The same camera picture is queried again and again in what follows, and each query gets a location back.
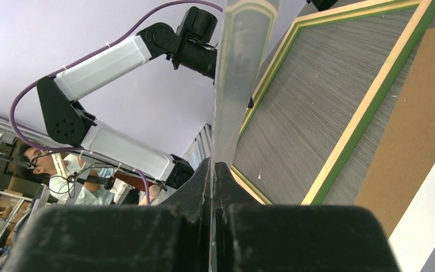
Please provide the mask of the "wooden picture frame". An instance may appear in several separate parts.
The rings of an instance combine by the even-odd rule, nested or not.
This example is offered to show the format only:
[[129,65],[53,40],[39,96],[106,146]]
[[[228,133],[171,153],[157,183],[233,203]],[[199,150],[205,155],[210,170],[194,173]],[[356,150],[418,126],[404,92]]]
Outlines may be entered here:
[[435,1],[309,4],[272,51],[232,174],[263,204],[353,202]]

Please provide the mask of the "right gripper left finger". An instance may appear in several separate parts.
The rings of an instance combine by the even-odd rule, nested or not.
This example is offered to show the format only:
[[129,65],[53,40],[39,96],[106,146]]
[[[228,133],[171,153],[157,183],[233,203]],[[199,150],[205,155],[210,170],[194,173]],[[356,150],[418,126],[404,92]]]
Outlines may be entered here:
[[156,206],[53,205],[31,214],[3,271],[208,271],[210,161]]

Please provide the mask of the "photo with white borders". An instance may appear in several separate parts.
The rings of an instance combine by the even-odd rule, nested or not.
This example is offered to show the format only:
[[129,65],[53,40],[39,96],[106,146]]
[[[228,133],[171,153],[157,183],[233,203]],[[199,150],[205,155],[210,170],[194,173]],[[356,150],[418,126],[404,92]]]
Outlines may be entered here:
[[435,249],[435,162],[388,243],[400,271],[424,271]]

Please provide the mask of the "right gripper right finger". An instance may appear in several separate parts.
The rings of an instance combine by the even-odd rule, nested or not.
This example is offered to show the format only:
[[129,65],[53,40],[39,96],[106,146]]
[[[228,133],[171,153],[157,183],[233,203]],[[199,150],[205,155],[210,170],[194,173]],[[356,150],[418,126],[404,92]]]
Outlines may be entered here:
[[377,218],[357,206],[262,205],[215,164],[218,271],[398,271]]

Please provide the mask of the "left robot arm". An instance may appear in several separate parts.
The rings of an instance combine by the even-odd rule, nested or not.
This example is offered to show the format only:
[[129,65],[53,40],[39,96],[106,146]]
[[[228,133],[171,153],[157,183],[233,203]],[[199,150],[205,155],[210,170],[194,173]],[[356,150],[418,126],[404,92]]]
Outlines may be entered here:
[[39,79],[48,136],[128,172],[179,188],[194,169],[172,148],[211,110],[218,20],[192,6],[176,27],[132,30]]

